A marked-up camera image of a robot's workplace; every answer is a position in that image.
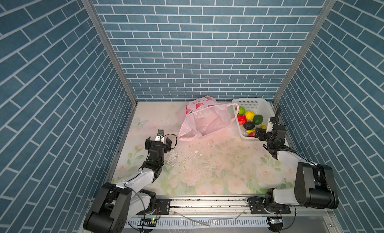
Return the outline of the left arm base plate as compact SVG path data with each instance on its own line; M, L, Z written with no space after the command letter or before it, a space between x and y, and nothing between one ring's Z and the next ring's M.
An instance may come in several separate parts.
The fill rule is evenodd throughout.
M133 216L159 216L169 215L170 199L132 198L128 211L128 218Z

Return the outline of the light green bumpy fruit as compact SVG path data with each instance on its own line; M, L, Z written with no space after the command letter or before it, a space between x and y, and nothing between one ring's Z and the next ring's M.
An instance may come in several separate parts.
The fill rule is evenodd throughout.
M238 110L238 115L245 115L245 109L243 107L239 107L239 110Z

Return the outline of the yellow banana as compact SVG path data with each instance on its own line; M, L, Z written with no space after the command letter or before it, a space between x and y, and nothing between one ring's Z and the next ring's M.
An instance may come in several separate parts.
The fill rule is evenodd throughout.
M266 129L267 127L262 123L259 125L259 128ZM257 127L255 129L252 129L252 130L246 130L246 133L251 134L251 133L255 132L256 129L257 129Z

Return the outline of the white perforated plastic basket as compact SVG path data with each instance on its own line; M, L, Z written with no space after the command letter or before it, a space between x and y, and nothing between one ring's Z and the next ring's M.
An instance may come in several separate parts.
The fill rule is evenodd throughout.
M237 106L243 107L245 110L245 113L248 111L252 111L255 115L261 115L263 117L263 121L260 124L255 123L254 128L261 128L263 125L265 127L268 126L270 118L275 116L275 112L272 108L272 105L262 99L262 98L240 98L240 99L233 99L232 103L233 105L233 111L234 113L237 112ZM239 124L238 116L235 117L237 132L239 133L240 139L242 141L254 141L258 140L256 138L248 137L247 130Z

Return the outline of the dark avocado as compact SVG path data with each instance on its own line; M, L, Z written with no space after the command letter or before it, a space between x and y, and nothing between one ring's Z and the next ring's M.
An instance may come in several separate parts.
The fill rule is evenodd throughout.
M255 128L255 124L252 121L248 121L243 124L245 130L253 130Z

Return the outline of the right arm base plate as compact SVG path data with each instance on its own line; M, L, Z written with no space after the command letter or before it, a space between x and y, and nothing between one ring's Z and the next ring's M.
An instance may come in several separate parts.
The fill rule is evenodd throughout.
M266 200L262 197L251 197L247 199L250 206L252 215L260 214L282 214L287 215L291 213L288 205L277 204L273 200Z

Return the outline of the dark green lime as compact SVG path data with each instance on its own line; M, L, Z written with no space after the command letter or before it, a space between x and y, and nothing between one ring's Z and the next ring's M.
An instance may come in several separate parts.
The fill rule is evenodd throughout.
M263 116L260 115L260 114L257 114L257 115L255 115L255 116L253 117L253 123L254 123L255 125L261 125L261 124L263 123L263 120L264 120L264 118L263 118Z

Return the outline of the red apple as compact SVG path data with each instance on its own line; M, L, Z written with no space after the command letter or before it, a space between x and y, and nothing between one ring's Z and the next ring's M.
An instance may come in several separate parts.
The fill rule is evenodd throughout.
M238 115L237 120L238 120L239 125L244 125L248 121L246 116L245 115L241 115L241 114Z

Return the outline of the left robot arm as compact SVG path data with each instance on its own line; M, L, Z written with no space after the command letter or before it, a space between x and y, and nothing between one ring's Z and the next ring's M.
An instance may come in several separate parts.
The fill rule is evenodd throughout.
M164 154L172 149L172 141L162 129L154 140L147 138L148 155L142 166L125 180L101 186L86 214L83 228L93 233L120 233L132 216L157 209L156 193L144 187L159 177L165 163Z

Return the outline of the pink plastic bag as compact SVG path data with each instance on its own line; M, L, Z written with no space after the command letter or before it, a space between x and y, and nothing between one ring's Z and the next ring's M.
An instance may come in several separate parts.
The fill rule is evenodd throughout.
M191 101L177 114L181 124L178 139L193 141L219 133L235 122L239 109L237 103L222 104L210 96Z

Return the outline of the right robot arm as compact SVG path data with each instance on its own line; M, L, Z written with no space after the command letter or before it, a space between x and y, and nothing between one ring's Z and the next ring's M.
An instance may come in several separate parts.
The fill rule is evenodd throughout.
M314 209L336 209L339 206L337 184L333 169L314 163L285 145L286 129L275 125L272 129L256 129L254 137L264 141L270 155L294 171L295 184L291 189L268 189L261 205L274 214L289 206Z

